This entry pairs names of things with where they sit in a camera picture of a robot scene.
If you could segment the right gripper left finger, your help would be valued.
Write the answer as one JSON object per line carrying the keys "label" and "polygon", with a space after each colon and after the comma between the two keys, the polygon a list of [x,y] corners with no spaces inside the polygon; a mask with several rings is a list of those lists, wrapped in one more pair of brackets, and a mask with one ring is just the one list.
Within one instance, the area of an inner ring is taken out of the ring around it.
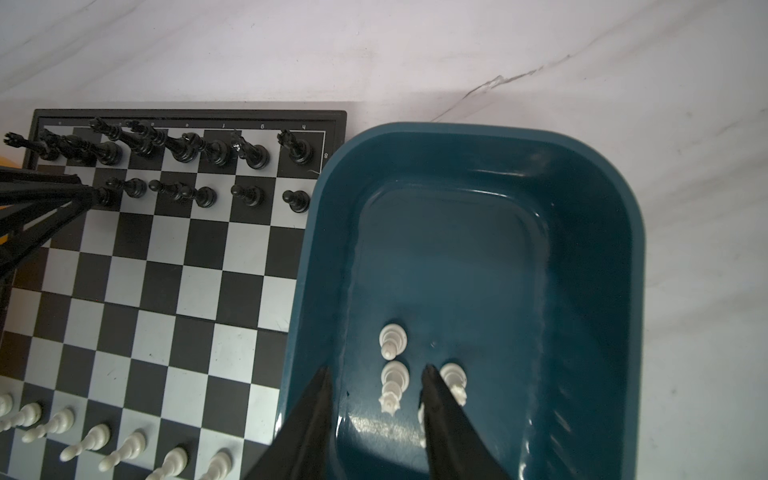
{"label": "right gripper left finger", "polygon": [[322,366],[245,479],[325,479],[331,413],[331,372]]}

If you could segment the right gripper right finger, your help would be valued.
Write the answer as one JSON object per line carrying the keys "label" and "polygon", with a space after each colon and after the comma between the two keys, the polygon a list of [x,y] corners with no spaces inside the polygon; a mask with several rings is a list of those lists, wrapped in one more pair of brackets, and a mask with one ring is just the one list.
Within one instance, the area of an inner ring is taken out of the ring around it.
{"label": "right gripper right finger", "polygon": [[431,479],[510,479],[451,394],[438,369],[422,372],[421,402]]}

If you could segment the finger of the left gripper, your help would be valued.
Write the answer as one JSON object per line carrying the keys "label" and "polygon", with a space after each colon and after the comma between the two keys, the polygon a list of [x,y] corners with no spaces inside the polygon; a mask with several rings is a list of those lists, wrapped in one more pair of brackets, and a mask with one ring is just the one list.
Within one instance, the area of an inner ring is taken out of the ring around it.
{"label": "finger of the left gripper", "polygon": [[54,234],[84,215],[91,204],[47,201],[12,205],[1,210],[1,278],[12,273]]}
{"label": "finger of the left gripper", "polygon": [[95,204],[99,201],[99,193],[96,188],[83,184],[77,175],[1,168],[2,204],[54,200]]}

